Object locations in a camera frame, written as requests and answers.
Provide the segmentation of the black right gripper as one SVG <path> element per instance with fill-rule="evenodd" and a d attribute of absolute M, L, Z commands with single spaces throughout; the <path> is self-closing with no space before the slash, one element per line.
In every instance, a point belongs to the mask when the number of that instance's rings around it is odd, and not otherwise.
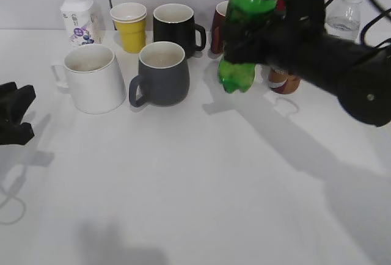
<path fill-rule="evenodd" d="M 326 31 L 273 15 L 264 24 L 225 21 L 224 59 L 232 64 L 277 66 L 290 73 L 325 73 L 329 68 Z"/>

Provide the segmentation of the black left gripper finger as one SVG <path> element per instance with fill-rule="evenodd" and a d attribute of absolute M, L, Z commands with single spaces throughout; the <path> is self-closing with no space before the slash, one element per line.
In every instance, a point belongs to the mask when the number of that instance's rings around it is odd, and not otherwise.
<path fill-rule="evenodd" d="M 18 126 L 2 126 L 0 146 L 26 145 L 34 137 L 34 131 L 30 123 L 22 123 Z"/>
<path fill-rule="evenodd" d="M 15 82 L 2 84 L 1 122 L 19 125 L 35 98 L 35 89 L 32 85 L 18 88 Z"/>

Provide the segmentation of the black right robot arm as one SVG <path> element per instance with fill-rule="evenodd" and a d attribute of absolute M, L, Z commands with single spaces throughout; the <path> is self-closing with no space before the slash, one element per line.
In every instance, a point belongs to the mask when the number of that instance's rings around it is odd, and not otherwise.
<path fill-rule="evenodd" d="M 225 23 L 224 57 L 233 64 L 263 64 L 335 95 L 356 120 L 390 123 L 390 48 L 375 49 L 326 33 L 319 24 L 274 16 L 265 24 Z"/>

